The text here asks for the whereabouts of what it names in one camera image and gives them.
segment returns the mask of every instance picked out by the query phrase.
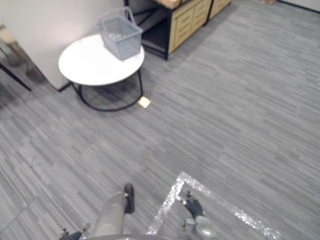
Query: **wooden cabinet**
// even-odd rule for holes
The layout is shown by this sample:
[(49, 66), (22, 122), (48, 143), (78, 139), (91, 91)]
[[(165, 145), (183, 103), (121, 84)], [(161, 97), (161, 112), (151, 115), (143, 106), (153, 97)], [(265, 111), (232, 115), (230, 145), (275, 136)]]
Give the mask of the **wooden cabinet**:
[(227, 6), (231, 0), (213, 0), (213, 5), (210, 12), (210, 19), (212, 19), (217, 13), (219, 13), (225, 6)]
[(205, 24), (211, 0), (192, 0), (172, 13), (169, 53)]

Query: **chair leg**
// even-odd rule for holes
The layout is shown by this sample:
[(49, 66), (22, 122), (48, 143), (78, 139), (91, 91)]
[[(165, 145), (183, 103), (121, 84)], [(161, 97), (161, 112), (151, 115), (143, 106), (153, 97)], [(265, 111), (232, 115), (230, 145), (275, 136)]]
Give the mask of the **chair leg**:
[(8, 74), (11, 78), (13, 78), (16, 82), (18, 82), (21, 86), (25, 87), (27, 90), (31, 92), (31, 89), (25, 85), (23, 81), (21, 81), (16, 75), (14, 75), (8, 68), (4, 65), (0, 64), (0, 69), (2, 69), (6, 74)]

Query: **cabinet drawer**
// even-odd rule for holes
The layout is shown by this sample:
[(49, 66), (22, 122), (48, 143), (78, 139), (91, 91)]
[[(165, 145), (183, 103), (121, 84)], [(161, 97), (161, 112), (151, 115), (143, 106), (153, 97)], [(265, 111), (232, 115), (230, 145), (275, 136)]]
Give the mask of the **cabinet drawer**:
[(193, 33), (198, 28), (200, 28), (206, 21), (207, 18), (207, 0), (200, 1), (197, 5), (194, 6), (194, 13), (192, 19), (192, 28), (191, 32)]
[(210, 18), (212, 18), (214, 15), (220, 12), (230, 2), (231, 0), (214, 0)]
[(175, 47), (178, 47), (190, 36), (194, 10), (195, 8), (192, 7), (177, 18), (174, 41)]

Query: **basket handle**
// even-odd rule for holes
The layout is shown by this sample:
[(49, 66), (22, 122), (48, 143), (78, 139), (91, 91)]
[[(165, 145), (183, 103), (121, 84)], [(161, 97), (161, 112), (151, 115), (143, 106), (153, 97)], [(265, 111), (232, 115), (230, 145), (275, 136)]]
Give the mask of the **basket handle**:
[(109, 11), (101, 14), (101, 15), (99, 16), (99, 22), (101, 22), (102, 18), (105, 18), (105, 17), (107, 17), (108, 15), (112, 15), (112, 14), (115, 14), (115, 13), (121, 13), (121, 12), (122, 12), (122, 13), (124, 12), (124, 13), (125, 13), (125, 16), (128, 17), (129, 20), (130, 20), (133, 24), (137, 25), (137, 23), (136, 23), (136, 21), (135, 21), (135, 18), (134, 18), (134, 15), (133, 15), (133, 13), (132, 13), (132, 11), (131, 11), (131, 8), (130, 8), (129, 6), (113, 8), (113, 9), (111, 9), (111, 10), (109, 10)]

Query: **table top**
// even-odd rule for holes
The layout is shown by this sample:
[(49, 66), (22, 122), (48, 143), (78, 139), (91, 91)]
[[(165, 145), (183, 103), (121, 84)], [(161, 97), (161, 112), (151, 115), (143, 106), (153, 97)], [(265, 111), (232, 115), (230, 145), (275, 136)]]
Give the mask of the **table top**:
[(145, 50), (124, 61), (104, 47), (99, 34), (73, 42), (59, 58), (60, 72), (71, 82), (87, 86), (103, 86), (120, 82), (134, 74), (145, 59)]

